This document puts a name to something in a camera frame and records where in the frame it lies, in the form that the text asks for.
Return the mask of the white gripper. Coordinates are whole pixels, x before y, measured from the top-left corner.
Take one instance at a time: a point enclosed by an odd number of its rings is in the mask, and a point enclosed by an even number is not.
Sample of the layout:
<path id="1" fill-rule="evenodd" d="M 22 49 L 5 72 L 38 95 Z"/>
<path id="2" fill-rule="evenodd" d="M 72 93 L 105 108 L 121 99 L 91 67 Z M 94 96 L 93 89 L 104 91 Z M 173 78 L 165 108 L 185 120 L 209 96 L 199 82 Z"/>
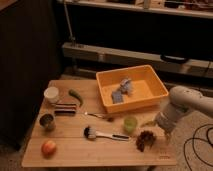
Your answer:
<path id="1" fill-rule="evenodd" d="M 181 118 L 181 111 L 173 104 L 168 103 L 165 108 L 160 111 L 154 121 L 166 133 L 171 133 Z"/>

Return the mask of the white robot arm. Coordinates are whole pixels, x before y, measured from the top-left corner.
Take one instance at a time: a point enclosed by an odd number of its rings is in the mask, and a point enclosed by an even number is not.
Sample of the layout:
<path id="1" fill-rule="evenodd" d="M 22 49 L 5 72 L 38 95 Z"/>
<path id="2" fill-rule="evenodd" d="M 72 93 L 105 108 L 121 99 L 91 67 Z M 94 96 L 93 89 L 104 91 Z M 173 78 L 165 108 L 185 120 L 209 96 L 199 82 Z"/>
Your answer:
<path id="1" fill-rule="evenodd" d="M 213 118 L 213 98 L 204 96 L 200 91 L 184 86 L 170 89 L 168 104 L 155 116 L 155 123 L 171 133 L 177 123 L 194 110 Z"/>

